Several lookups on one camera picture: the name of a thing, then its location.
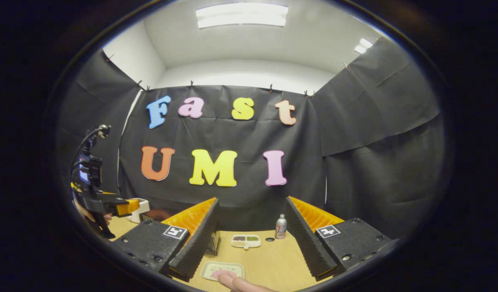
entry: white wall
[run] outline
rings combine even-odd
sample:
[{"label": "white wall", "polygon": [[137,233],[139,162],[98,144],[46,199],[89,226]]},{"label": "white wall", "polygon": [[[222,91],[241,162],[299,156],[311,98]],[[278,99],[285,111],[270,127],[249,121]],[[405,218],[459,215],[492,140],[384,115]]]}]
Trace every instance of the white wall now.
[{"label": "white wall", "polygon": [[335,76],[291,63],[260,60],[220,60],[182,65],[164,71],[154,88],[190,85],[238,85],[312,95]]},{"label": "white wall", "polygon": [[103,47],[105,54],[119,69],[141,86],[156,88],[166,70],[146,34],[144,21],[137,22]]}]

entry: black fabric backdrop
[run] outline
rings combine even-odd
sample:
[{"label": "black fabric backdrop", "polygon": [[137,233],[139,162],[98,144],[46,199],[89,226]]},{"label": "black fabric backdrop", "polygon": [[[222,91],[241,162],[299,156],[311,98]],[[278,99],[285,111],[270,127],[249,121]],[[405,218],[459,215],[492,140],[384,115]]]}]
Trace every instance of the black fabric backdrop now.
[{"label": "black fabric backdrop", "polygon": [[443,122],[436,92],[397,44],[378,40],[312,103],[327,172],[327,210],[389,237],[416,227],[440,197]]},{"label": "black fabric backdrop", "polygon": [[56,157],[60,175],[68,187],[68,172],[76,148],[88,129],[111,125],[106,139],[97,139],[92,154],[103,159],[104,191],[117,192],[118,148],[124,122],[135,96],[136,83],[102,50],[92,55],[67,89],[56,129]]},{"label": "black fabric backdrop", "polygon": [[[171,102],[165,122],[149,129],[146,106],[169,95]],[[200,118],[184,117],[178,108],[188,97],[205,102]],[[250,120],[234,120],[235,99],[254,100]],[[287,126],[280,121],[275,103],[290,101],[297,123]],[[255,231],[275,228],[284,198],[294,196],[323,208],[325,170],[317,115],[309,99],[302,94],[241,86],[171,87],[143,92],[128,118],[120,153],[120,183],[123,196],[145,198],[152,208],[164,208],[171,214],[216,197],[220,200],[220,227],[223,230]],[[147,179],[141,173],[141,148],[173,148],[169,175],[163,181]],[[238,153],[234,160],[235,187],[191,185],[195,149],[205,149],[215,161],[225,150]],[[263,152],[281,150],[282,170],[287,183],[267,186],[267,160]],[[162,155],[156,153],[153,169],[160,170]]]},{"label": "black fabric backdrop", "polygon": [[[62,105],[57,132],[60,175],[88,128],[111,124],[110,136],[99,139],[93,153],[104,161],[103,189],[124,198],[145,198],[169,214],[216,196],[224,230],[267,230],[288,195],[343,219],[360,217],[389,237],[415,227],[437,201],[436,181],[443,159],[443,123],[434,90],[414,61],[396,44],[381,39],[321,88],[313,98],[302,94],[238,86],[172,87],[142,92],[124,136],[121,131],[139,91],[135,82],[102,51],[84,65]],[[171,96],[164,124],[149,129],[146,105]],[[205,105],[198,119],[183,117],[185,98]],[[233,101],[254,100],[251,120],[234,120]],[[276,102],[295,106],[297,124],[279,119]],[[170,147],[168,177],[152,181],[140,169],[143,146]],[[235,187],[190,185],[195,149],[215,161],[224,150],[238,153]],[[269,187],[263,152],[282,150],[286,185]],[[160,169],[162,155],[154,156]],[[325,202],[327,177],[327,203]]]}]

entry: foam letter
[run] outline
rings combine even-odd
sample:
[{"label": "foam letter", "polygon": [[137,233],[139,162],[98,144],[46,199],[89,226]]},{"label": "foam letter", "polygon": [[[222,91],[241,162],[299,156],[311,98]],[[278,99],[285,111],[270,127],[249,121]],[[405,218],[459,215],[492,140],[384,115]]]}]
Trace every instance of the foam letter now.
[{"label": "foam letter", "polygon": [[269,178],[265,181],[266,185],[284,185],[286,178],[283,177],[281,157],[283,151],[271,150],[263,152],[263,157],[267,159],[269,165]]},{"label": "foam letter", "polygon": [[141,161],[141,171],[147,179],[151,180],[163,180],[169,174],[169,163],[171,162],[171,156],[175,153],[172,148],[162,148],[160,152],[162,153],[162,166],[159,172],[154,172],[152,169],[153,155],[157,152],[157,148],[152,146],[144,146],[143,160]]},{"label": "foam letter", "polygon": [[204,107],[204,100],[202,98],[188,97],[184,100],[184,103],[186,105],[182,105],[179,108],[179,115],[191,116],[192,118],[200,118],[202,116],[202,107]]},{"label": "foam letter", "polygon": [[195,166],[193,168],[193,177],[189,179],[192,185],[203,185],[202,172],[206,177],[207,183],[212,185],[218,175],[217,185],[221,187],[234,187],[234,159],[238,154],[234,151],[222,151],[218,159],[213,163],[207,150],[197,149],[191,152],[195,157]]},{"label": "foam letter", "polygon": [[231,111],[235,120],[250,120],[254,116],[254,100],[252,98],[237,98],[233,102],[234,109]]},{"label": "foam letter", "polygon": [[280,120],[282,120],[283,124],[293,125],[296,122],[295,118],[290,117],[290,111],[295,110],[295,106],[290,105],[288,100],[282,100],[278,102],[275,107],[280,109]]},{"label": "foam letter", "polygon": [[166,103],[169,103],[170,101],[171,98],[167,95],[146,106],[150,112],[150,129],[153,129],[158,125],[162,125],[164,122],[164,118],[162,116],[168,112]]}]

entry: person's hand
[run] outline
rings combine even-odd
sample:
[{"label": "person's hand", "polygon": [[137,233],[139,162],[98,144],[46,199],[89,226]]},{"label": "person's hand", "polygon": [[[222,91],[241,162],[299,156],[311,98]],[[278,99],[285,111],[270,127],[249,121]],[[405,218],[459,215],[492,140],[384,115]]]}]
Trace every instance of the person's hand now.
[{"label": "person's hand", "polygon": [[[74,199],[74,205],[76,207],[76,210],[78,210],[78,213],[82,216],[82,218],[88,218],[88,220],[91,220],[92,222],[96,222],[94,216],[90,214],[90,212],[82,207],[80,203],[76,199]],[[110,220],[112,220],[112,214],[104,214],[103,218],[105,219],[105,222],[107,223],[107,226],[110,225]]]},{"label": "person's hand", "polygon": [[218,281],[220,284],[228,287],[231,292],[276,292],[267,287],[249,283],[245,281],[245,279],[233,277],[228,273],[220,274],[218,276]]}]

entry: blue foam letter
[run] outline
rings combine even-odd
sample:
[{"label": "blue foam letter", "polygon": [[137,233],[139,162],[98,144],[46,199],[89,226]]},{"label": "blue foam letter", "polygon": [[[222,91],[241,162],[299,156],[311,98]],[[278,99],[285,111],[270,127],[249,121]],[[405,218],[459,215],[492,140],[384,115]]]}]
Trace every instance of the blue foam letter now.
[{"label": "blue foam letter", "polygon": [[150,126],[149,126],[150,129],[162,125],[162,123],[164,122],[163,115],[165,115],[168,112],[168,107],[166,106],[166,103],[169,103],[170,101],[171,97],[167,95],[146,106],[146,108],[150,112]]}]

